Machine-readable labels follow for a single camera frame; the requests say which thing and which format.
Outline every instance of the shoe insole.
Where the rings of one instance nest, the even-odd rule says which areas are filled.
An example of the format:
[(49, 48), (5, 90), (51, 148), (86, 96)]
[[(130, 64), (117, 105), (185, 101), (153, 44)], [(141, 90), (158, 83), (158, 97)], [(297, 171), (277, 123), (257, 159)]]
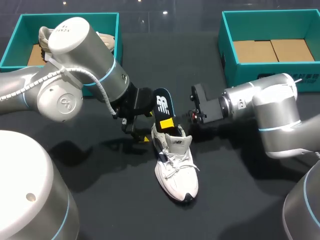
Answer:
[(173, 123), (173, 117), (176, 116), (170, 92), (165, 88), (158, 88), (153, 94), (156, 98), (153, 108), (156, 130), (160, 133), (176, 132), (174, 125), (162, 128), (163, 124), (161, 124), (165, 120), (172, 121)]

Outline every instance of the white cable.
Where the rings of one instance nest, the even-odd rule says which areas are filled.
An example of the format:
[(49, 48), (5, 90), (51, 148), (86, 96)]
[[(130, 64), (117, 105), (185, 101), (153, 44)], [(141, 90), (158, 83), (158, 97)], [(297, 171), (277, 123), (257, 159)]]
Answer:
[(56, 77), (58, 75), (61, 75), (64, 71), (82, 73), (82, 74), (87, 75), (89, 78), (91, 78), (91, 80), (93, 82), (95, 82), (96, 86), (100, 90), (100, 92), (102, 94), (102, 97), (104, 99), (104, 102), (105, 102), (109, 112), (111, 113), (111, 115), (116, 115), (116, 112), (114, 111), (114, 109), (112, 108), (112, 106), (110, 104), (108, 95), (107, 95), (104, 87), (99, 82), (99, 80), (91, 72), (89, 72), (89, 71), (87, 71), (85, 69), (82, 69), (82, 68), (78, 68), (78, 67), (68, 67), (68, 68), (65, 68), (65, 69), (62, 69), (62, 70), (51, 72), (47, 76), (44, 76), (44, 77), (40, 78), (39, 80), (34, 81), (33, 83), (30, 83), (30, 84), (26, 85), (25, 87), (21, 88), (18, 91), (15, 91), (15, 92), (12, 92), (10, 94), (1, 96), (0, 97), (0, 101), (8, 100), (8, 99), (11, 99), (11, 98), (16, 97), (18, 95), (21, 95), (24, 92), (34, 88), (35, 86), (37, 86), (39, 84), (42, 84), (43, 82), (45, 82), (45, 81), (47, 81), (49, 79), (52, 79), (52, 78), (54, 78), (54, 77)]

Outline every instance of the teal box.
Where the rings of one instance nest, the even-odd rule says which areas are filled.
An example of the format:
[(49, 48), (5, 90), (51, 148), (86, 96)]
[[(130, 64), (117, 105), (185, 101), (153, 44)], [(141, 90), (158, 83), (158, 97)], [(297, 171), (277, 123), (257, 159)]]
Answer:
[[(113, 55), (118, 63), (122, 62), (122, 36), (119, 24), (119, 13), (50, 13), (50, 14), (22, 14), (15, 26), (11, 39), (0, 62), (0, 72), (6, 73), (27, 67), (34, 44), (38, 43), (39, 28), (46, 26), (56, 28), (64, 20), (73, 17), (86, 19), (92, 28), (102, 34), (115, 36)], [(84, 96), (91, 93), (83, 88)]]
[[(234, 41), (304, 39), (314, 61), (240, 63)], [(299, 92), (320, 92), (320, 13), (317, 9), (223, 11), (218, 48), (228, 87), (287, 73)]]

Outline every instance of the white sneaker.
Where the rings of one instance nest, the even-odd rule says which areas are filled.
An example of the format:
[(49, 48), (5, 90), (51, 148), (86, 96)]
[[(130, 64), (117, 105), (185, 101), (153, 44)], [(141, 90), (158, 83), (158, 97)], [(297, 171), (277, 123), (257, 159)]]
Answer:
[(186, 136), (179, 125), (181, 136), (171, 136), (151, 129), (153, 144), (158, 152), (154, 172), (162, 188), (173, 199), (190, 202), (198, 193), (197, 168), (190, 152), (192, 136)]
[[(42, 48), (43, 51), (46, 53), (51, 53), (49, 47), (48, 47), (48, 40), (51, 35), (51, 33), (54, 31), (54, 29), (47, 28), (46, 26), (42, 26), (39, 29), (39, 45)], [(101, 40), (103, 41), (104, 45), (112, 52), (115, 49), (115, 37), (111, 36), (109, 34), (99, 33), (96, 32)]]

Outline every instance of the robotic arm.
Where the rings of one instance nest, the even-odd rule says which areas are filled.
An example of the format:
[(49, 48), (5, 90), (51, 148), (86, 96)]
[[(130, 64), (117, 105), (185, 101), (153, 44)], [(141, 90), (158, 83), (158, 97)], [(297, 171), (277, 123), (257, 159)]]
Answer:
[(320, 114), (301, 121), (295, 81), (282, 73), (227, 88), (222, 96), (207, 100), (201, 84), (191, 88), (195, 110), (191, 121), (206, 124), (229, 119), (245, 121), (255, 117), (266, 154), (275, 159), (320, 150)]
[(105, 102), (122, 130), (141, 140), (137, 115), (149, 116), (153, 91), (136, 88), (89, 23), (73, 17), (58, 25), (48, 40), (52, 58), (43, 68), (26, 67), (0, 74), (0, 114), (33, 110), (58, 122), (72, 119), (83, 103), (82, 87)]

